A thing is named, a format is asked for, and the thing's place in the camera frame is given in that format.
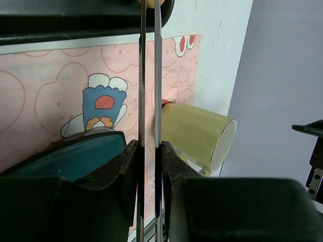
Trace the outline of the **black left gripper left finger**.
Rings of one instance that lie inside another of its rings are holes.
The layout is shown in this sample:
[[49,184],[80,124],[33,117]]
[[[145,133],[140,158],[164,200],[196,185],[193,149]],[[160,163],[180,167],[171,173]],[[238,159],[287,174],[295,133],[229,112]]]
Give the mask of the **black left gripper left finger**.
[[138,144],[76,180],[1,177],[1,241],[127,241]]

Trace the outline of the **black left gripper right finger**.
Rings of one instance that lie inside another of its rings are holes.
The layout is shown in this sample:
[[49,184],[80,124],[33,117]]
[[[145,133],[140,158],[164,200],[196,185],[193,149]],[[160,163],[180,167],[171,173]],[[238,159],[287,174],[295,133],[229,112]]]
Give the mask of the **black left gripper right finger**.
[[292,179],[206,178],[161,145],[170,241],[322,241],[322,219]]

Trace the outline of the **stainless steel tongs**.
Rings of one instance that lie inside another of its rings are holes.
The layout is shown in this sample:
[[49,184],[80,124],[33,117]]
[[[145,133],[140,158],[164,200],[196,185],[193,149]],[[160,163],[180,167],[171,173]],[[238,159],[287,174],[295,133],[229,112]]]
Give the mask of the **stainless steel tongs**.
[[163,1],[140,1],[137,241],[154,223],[155,241],[164,240],[162,191],[162,14]]

